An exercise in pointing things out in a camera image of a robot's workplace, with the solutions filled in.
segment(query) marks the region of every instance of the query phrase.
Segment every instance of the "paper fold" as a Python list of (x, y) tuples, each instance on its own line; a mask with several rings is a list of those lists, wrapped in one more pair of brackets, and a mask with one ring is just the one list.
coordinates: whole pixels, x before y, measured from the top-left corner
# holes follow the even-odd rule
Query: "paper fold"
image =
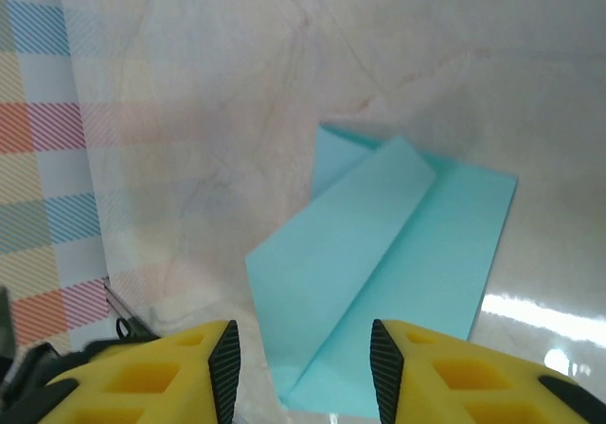
[(265, 354), (282, 398), (334, 331), (434, 179), (414, 148), (394, 138), (246, 258), (258, 318), (264, 322)]

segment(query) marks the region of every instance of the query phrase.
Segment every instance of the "rectangular hole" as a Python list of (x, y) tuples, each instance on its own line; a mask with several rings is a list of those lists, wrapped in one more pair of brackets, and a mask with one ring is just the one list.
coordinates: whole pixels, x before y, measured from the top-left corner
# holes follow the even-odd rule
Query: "rectangular hole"
[(429, 336), (418, 332), (408, 332), (406, 333), (406, 337), (413, 344), (435, 344), (436, 341)]
[(205, 335), (204, 334), (201, 334), (201, 333), (189, 334), (187, 336), (184, 336), (184, 337), (180, 338), (177, 341), (177, 345), (181, 345), (181, 346), (195, 346), (195, 345), (199, 345), (204, 339), (205, 339)]
[(496, 368), (479, 360), (436, 361), (434, 368), (450, 389), (498, 390), (510, 387)]
[(526, 403), (468, 403), (476, 424), (550, 424), (534, 406)]
[(143, 410), (88, 409), (76, 413), (70, 424), (136, 424)]
[(108, 393), (161, 394), (179, 372), (174, 362), (142, 362), (125, 367), (105, 389)]

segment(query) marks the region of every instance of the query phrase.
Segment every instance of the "yellow plastic part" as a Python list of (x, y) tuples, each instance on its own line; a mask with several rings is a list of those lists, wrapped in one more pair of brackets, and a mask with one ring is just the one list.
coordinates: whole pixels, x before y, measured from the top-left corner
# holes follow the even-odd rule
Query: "yellow plastic part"
[(423, 327), (383, 321), (404, 357), (396, 424), (586, 424), (538, 377), (566, 376)]
[(43, 424), (216, 424), (208, 358), (228, 322), (112, 350), (51, 382), (80, 386)]
[(103, 360), (105, 358), (109, 358), (110, 356), (117, 355), (118, 353), (122, 353), (123, 351), (130, 350), (131, 348), (135, 348), (140, 346), (140, 344), (125, 344), (125, 345), (116, 345), (110, 346), (103, 351), (101, 351), (98, 355), (94, 356), (91, 362)]

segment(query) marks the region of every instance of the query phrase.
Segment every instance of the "marble surface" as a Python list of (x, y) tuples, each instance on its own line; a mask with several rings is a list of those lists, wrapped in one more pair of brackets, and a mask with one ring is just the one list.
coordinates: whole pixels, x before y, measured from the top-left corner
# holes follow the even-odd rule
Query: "marble surface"
[(236, 317), (239, 409), (286, 414), (244, 256), (309, 200), (318, 121), (519, 175), (472, 340), (606, 399), (606, 0), (62, 0), (113, 286)]

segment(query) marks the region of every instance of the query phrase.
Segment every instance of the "plaid fabric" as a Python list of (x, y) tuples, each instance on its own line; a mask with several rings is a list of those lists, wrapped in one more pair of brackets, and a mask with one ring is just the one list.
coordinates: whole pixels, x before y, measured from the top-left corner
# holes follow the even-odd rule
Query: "plaid fabric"
[(0, 282), (22, 350), (110, 335), (80, 112), (60, 0), (0, 0)]
[(146, 0), (62, 2), (112, 289), (143, 318), (175, 296), (180, 306), (164, 307), (187, 308), (202, 286), (183, 239), (202, 211), (191, 200), (203, 198), (200, 181), (211, 174), (203, 103), (193, 83), (183, 94), (195, 70), (179, 47), (137, 37), (148, 28), (139, 16)]

